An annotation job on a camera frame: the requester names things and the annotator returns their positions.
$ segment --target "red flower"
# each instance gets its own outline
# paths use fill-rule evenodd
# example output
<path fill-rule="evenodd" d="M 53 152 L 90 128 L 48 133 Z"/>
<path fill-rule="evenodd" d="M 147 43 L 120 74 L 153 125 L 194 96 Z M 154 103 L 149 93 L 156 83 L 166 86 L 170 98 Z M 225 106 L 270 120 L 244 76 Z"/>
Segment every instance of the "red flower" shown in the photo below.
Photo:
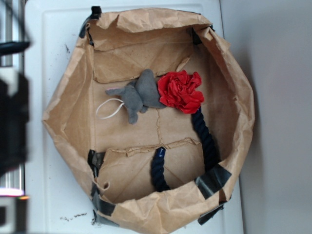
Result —
<path fill-rule="evenodd" d="M 197 72 L 193 75 L 188 75 L 184 70 L 168 72 L 158 81 L 159 101 L 185 114 L 194 114 L 204 101 L 203 93 L 195 90 L 200 84 L 201 77 Z"/>

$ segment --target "rope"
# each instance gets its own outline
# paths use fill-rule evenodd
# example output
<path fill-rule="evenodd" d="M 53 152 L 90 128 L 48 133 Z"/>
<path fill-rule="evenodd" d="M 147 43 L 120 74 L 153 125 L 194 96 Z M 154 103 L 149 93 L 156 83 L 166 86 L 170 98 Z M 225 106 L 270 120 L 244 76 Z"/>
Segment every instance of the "rope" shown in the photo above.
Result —
<path fill-rule="evenodd" d="M 199 108 L 195 114 L 192 114 L 192 124 L 202 143 L 205 171 L 209 171 L 220 161 L 220 159 L 215 148 L 213 137 L 210 134 L 209 129 L 204 121 L 201 108 Z M 163 174 L 165 153 L 166 150 L 163 147 L 158 148 L 152 160 L 152 182 L 156 188 L 156 191 L 158 192 L 170 189 L 170 187 L 167 185 L 167 182 L 165 181 Z"/>
<path fill-rule="evenodd" d="M 164 177 L 165 153 L 166 153 L 165 148 L 163 147 L 158 148 L 152 160 L 152 170 L 151 170 L 152 182 L 156 188 L 156 191 L 158 192 L 170 190 Z"/>
<path fill-rule="evenodd" d="M 203 146 L 205 171 L 209 171 L 217 163 L 220 162 L 217 150 L 215 148 L 215 141 L 206 126 L 204 116 L 199 108 L 195 114 L 192 114 L 192 123 L 194 130 L 197 132 Z"/>

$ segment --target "black tape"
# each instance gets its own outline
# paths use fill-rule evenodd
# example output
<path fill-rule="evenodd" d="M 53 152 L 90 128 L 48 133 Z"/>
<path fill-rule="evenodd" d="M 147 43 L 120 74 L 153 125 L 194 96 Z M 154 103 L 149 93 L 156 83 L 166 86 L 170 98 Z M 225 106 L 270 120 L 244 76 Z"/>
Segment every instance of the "black tape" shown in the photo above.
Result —
<path fill-rule="evenodd" d="M 213 25 L 210 25 L 209 27 L 215 32 L 215 29 L 214 29 Z"/>
<path fill-rule="evenodd" d="M 87 31 L 88 31 L 88 36 L 89 36 L 89 44 L 92 45 L 92 46 L 94 47 L 94 42 L 93 42 L 92 36 L 91 36 L 91 34 L 90 34 L 90 32 L 89 32 L 89 29 L 90 29 L 90 28 L 87 29 Z"/>
<path fill-rule="evenodd" d="M 107 216 L 111 216 L 115 209 L 115 204 L 103 201 L 99 195 L 98 190 L 96 189 L 93 199 L 92 199 L 94 207 L 99 210 L 101 213 Z"/>
<path fill-rule="evenodd" d="M 102 223 L 105 225 L 110 225 L 113 227 L 119 227 L 119 225 L 114 223 L 113 221 L 110 221 L 109 219 L 107 219 L 103 216 L 100 216 L 95 210 L 93 210 L 93 214 L 94 214 L 94 222 Z"/>
<path fill-rule="evenodd" d="M 224 209 L 224 202 L 220 204 L 218 207 L 213 209 L 212 211 L 203 214 L 197 221 L 200 225 L 204 225 L 209 219 L 213 218 L 218 211 L 221 211 Z"/>
<path fill-rule="evenodd" d="M 98 172 L 102 166 L 104 156 L 105 156 L 105 153 L 97 153 L 94 150 L 89 150 L 88 164 L 93 171 L 94 177 L 98 177 Z"/>
<path fill-rule="evenodd" d="M 230 172 L 217 164 L 205 174 L 197 177 L 195 183 L 204 198 L 208 199 L 223 188 L 231 175 Z"/>
<path fill-rule="evenodd" d="M 79 33 L 79 37 L 80 38 L 84 38 L 84 36 L 86 35 L 86 24 L 88 23 L 89 20 L 98 20 L 101 17 L 102 14 L 102 10 L 101 7 L 99 6 L 93 6 L 91 7 L 92 10 L 92 14 L 84 21 L 80 33 Z"/>
<path fill-rule="evenodd" d="M 193 37 L 194 45 L 199 45 L 203 43 L 201 39 L 199 38 L 199 36 L 197 35 L 197 33 L 195 32 L 194 28 L 192 28 L 192 37 Z"/>

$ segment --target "brown paper bag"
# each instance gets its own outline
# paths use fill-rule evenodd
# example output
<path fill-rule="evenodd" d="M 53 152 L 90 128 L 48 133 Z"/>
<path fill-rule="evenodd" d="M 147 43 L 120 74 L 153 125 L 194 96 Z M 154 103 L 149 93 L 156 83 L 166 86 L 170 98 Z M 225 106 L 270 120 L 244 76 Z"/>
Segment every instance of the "brown paper bag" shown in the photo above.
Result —
<path fill-rule="evenodd" d="M 160 8 L 94 11 L 87 21 L 43 123 L 99 219 L 166 234 L 231 198 L 252 140 L 254 97 L 229 43 L 210 26 L 202 15 Z M 106 89 L 123 87 L 146 68 L 156 76 L 182 69 L 201 75 L 202 113 L 221 158 L 213 170 L 204 172 L 191 116 L 177 109 L 150 108 L 138 114 L 136 125 L 128 123 L 125 108 L 106 120 L 96 117 L 110 98 Z M 102 114 L 118 105 L 107 104 Z M 161 193 L 150 179 L 159 146 L 167 149 L 164 176 L 171 187 Z M 106 152 L 96 177 L 90 149 Z M 214 185 L 213 193 L 205 190 L 218 181 L 224 183 Z"/>

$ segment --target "toy mouse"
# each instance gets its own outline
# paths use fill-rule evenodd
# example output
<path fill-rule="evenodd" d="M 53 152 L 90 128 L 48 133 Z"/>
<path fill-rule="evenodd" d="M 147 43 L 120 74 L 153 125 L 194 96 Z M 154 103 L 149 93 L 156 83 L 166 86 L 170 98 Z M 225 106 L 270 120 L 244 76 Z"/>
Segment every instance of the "toy mouse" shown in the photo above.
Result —
<path fill-rule="evenodd" d="M 128 111 L 130 124 L 137 122 L 138 111 L 145 113 L 149 107 L 159 109 L 166 107 L 159 102 L 160 95 L 153 71 L 150 69 L 144 70 L 137 80 L 131 81 L 125 87 L 107 89 L 105 93 L 110 96 L 121 96 Z"/>

